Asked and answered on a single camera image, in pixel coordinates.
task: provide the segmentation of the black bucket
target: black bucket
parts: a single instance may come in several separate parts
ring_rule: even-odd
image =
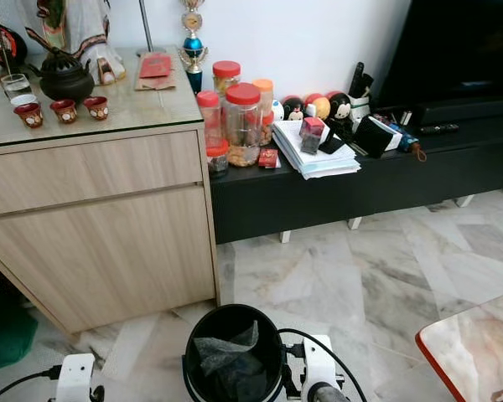
[[[274,401],[283,388],[282,341],[276,326],[256,308],[243,304],[219,307],[204,316],[192,331],[183,356],[183,376],[186,389],[195,402],[236,402],[229,399],[214,375],[205,377],[200,366],[200,354],[195,338],[218,338],[229,341],[246,331],[257,321],[259,339],[250,351],[267,372],[266,391],[257,402]]]

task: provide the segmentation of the plastic jar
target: plastic jar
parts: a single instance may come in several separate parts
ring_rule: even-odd
[[[261,93],[252,84],[237,84],[227,89],[225,118],[231,165],[251,166],[259,158],[262,124],[260,99]]]
[[[205,120],[205,137],[222,137],[220,99],[213,90],[202,90],[195,99]]]
[[[261,91],[261,110],[263,116],[268,116],[272,111],[272,102],[274,101],[274,83],[270,80],[261,79],[253,81],[254,86],[256,86]]]
[[[227,153],[229,143],[225,138],[206,137],[207,167],[211,178],[218,178],[227,173]]]
[[[215,91],[226,96],[227,88],[241,82],[241,65],[235,61],[222,60],[212,65]]]
[[[259,141],[259,145],[268,145],[272,140],[272,124],[274,124],[273,111],[262,118],[261,140]]]

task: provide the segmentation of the table edge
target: table edge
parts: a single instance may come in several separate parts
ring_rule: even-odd
[[[419,331],[416,334],[416,344],[419,347],[419,350],[421,350],[421,353],[427,359],[428,363],[431,365],[431,367],[434,369],[436,374],[441,378],[445,386],[448,388],[449,392],[453,395],[453,397],[458,401],[458,402],[466,402],[466,399],[462,396],[460,391],[456,388],[456,386],[453,384],[453,381],[448,377],[448,375],[445,373],[443,370],[442,366],[439,365],[438,361],[434,358],[434,356],[430,353],[430,351],[427,349],[425,346],[422,338],[421,338],[421,332],[424,331],[426,328],[423,328],[421,331]]]

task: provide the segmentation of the white machine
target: white machine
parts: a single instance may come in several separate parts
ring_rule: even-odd
[[[319,342],[331,350],[327,335],[315,335]],[[335,373],[335,361],[318,344],[305,338],[302,343],[287,345],[285,352],[296,358],[303,358],[305,369],[300,378],[302,391],[297,391],[293,383],[292,371],[287,362],[283,367],[283,385],[287,399],[302,402],[349,402],[341,392],[345,377]]]
[[[58,378],[55,402],[103,402],[104,388],[91,393],[91,374],[95,356],[91,353],[70,354],[64,358]]]

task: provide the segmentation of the white wall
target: white wall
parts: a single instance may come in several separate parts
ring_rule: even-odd
[[[110,41],[145,47],[138,1],[111,0]],[[181,45],[186,36],[179,0],[145,0],[153,43]],[[358,61],[378,85],[402,30],[410,0],[206,0],[199,37],[209,47],[204,88],[212,63],[232,59],[242,79],[274,80],[275,95],[348,90]],[[14,0],[0,0],[3,23],[18,31]]]

